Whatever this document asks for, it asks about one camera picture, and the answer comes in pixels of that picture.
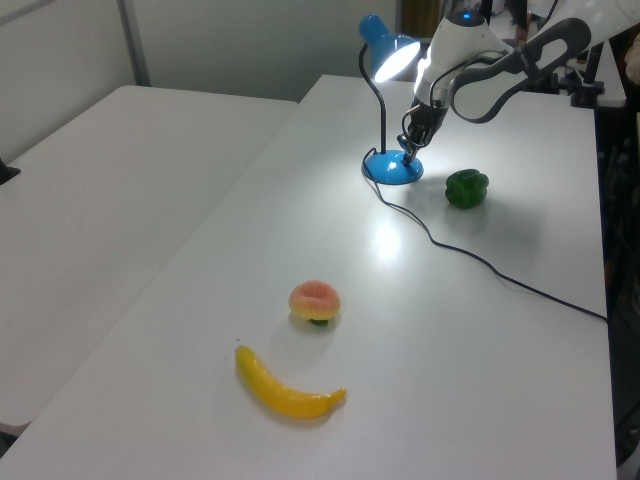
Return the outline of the dark Franka gripper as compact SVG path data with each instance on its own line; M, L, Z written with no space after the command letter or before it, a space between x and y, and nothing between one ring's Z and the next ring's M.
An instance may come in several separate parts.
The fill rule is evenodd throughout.
M405 128L405 134L397 136L397 142L404 151L404 165L412 163L418 153L430 143L447 112L448 106L439 100L435 100L434 104L425 104L418 98L413 100L408 111L409 126Z

